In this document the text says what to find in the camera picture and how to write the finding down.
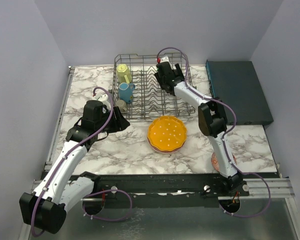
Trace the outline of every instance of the marble countertop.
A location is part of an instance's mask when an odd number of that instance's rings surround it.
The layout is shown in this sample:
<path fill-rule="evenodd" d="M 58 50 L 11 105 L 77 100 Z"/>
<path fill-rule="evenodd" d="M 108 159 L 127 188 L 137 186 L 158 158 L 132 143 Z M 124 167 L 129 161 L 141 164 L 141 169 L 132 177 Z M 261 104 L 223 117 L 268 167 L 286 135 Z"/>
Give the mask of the marble countertop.
<path fill-rule="evenodd" d="M 83 107 L 99 86 L 111 89 L 114 66 L 76 67 L 67 99 L 53 161 L 65 142 L 68 130 L 82 116 Z M 190 68 L 193 85 L 209 95 L 206 68 Z M 211 164 L 213 148 L 199 130 L 196 115 L 180 118 L 187 128 L 184 146 L 172 154 L 154 151 L 147 141 L 150 120 L 129 120 L 131 126 L 122 132 L 109 134 L 96 142 L 81 160 L 74 175 L 84 171 L 94 174 L 190 174 L 216 173 Z M 228 134 L 237 166 L 243 172 L 276 172 L 276 165 L 262 125 L 240 125 Z"/>

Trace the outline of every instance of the yellow plate with white dots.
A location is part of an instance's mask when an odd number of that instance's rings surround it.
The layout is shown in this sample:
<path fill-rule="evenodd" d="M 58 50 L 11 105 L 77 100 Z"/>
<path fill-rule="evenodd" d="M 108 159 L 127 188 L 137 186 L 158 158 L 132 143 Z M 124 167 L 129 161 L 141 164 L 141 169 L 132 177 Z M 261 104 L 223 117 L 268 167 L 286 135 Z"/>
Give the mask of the yellow plate with white dots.
<path fill-rule="evenodd" d="M 175 116 L 161 116 L 149 126 L 147 138 L 153 148 L 162 152 L 172 152 L 185 143 L 187 128 Z"/>

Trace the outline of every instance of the rack wire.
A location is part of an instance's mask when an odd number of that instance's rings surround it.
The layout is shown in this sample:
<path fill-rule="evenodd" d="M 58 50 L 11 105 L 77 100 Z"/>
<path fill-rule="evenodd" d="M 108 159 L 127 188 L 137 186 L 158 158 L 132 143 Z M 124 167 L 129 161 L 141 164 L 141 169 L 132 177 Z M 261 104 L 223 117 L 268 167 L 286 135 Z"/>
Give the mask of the rack wire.
<path fill-rule="evenodd" d="M 181 53 L 163 53 L 160 56 L 164 55 L 169 57 L 172 66 L 179 64 L 183 75 L 186 74 L 186 60 Z M 156 63 L 156 55 L 119 54 L 115 57 L 112 81 L 114 102 L 119 99 L 117 65 L 126 64 L 129 67 L 132 82 L 135 84 L 133 101 L 131 104 L 127 104 L 127 111 L 122 113 L 126 119 L 150 119 L 163 115 L 185 117 L 196 112 L 181 98 L 167 94 L 161 89 L 154 75 L 157 71 Z M 187 81 L 192 86 L 189 66 Z"/>

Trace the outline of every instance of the gray floor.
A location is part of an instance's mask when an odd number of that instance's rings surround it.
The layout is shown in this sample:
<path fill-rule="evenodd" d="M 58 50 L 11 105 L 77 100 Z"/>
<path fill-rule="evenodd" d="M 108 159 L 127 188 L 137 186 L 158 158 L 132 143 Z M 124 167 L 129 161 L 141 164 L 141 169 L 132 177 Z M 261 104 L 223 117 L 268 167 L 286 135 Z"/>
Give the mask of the gray floor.
<path fill-rule="evenodd" d="M 260 211 L 266 200 L 241 202 L 241 214 Z M 125 222 L 104 222 L 83 217 L 81 204 L 67 215 L 55 235 L 44 233 L 40 240 L 296 240 L 284 199 L 272 200 L 267 212 L 255 218 L 236 218 L 219 208 L 134 209 Z M 124 210 L 105 209 L 102 216 L 119 217 Z"/>

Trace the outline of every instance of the gray wall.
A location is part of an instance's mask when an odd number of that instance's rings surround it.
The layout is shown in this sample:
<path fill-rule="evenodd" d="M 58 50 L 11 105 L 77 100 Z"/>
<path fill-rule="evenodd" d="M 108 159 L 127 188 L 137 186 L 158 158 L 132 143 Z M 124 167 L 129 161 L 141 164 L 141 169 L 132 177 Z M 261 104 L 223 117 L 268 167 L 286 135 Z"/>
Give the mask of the gray wall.
<path fill-rule="evenodd" d="M 69 69 L 33 0 L 0 0 L 0 240 L 18 239 L 19 198 L 38 179 Z"/>
<path fill-rule="evenodd" d="M 285 0 L 251 60 L 272 112 L 266 133 L 300 211 L 300 0 Z"/>
<path fill-rule="evenodd" d="M 70 65 L 182 49 L 195 64 L 247 60 L 282 0 L 35 0 Z"/>

